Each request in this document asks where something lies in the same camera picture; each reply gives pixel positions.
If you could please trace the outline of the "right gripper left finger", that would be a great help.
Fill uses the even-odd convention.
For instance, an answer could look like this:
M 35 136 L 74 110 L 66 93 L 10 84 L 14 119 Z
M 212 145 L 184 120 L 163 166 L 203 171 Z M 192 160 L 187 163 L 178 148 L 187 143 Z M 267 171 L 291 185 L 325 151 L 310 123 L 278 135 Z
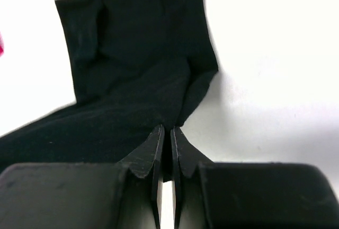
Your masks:
M 164 127 L 156 126 L 140 146 L 119 162 L 128 167 L 128 173 L 117 228 L 160 228 L 164 136 Z

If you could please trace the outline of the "black t-shirt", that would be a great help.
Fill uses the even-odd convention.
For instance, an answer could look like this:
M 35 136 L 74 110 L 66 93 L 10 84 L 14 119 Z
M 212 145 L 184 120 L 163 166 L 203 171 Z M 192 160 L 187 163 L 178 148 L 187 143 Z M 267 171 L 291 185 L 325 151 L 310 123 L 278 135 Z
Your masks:
M 1 165 L 115 163 L 184 124 L 218 63 L 203 0 L 56 0 L 76 103 L 1 138 Z

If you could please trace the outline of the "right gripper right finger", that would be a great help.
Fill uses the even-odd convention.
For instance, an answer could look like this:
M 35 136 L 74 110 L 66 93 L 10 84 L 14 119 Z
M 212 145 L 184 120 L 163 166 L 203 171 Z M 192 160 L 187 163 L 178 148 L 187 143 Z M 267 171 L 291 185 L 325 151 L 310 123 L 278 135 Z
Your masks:
M 171 130 L 172 193 L 175 228 L 206 228 L 199 165 L 214 162 L 195 148 L 179 127 Z

